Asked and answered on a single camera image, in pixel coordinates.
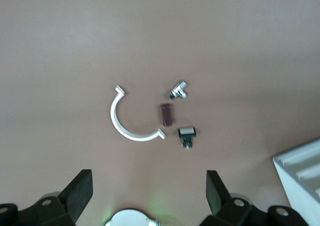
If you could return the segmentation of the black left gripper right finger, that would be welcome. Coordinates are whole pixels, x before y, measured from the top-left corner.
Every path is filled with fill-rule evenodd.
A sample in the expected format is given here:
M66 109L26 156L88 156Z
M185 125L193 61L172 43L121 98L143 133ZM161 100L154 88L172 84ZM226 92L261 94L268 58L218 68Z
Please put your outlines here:
M200 225L308 225L290 207L273 205L264 212L248 200L232 196L215 170L206 172L205 192L211 214Z

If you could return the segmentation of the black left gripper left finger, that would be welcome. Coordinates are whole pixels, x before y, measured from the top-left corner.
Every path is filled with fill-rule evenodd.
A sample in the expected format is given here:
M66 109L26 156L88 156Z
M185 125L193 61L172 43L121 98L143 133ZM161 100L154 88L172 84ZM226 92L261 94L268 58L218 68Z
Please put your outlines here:
M93 174L81 170L61 191L43 195L30 207L18 210L14 203L0 205L1 225L76 225L93 196Z

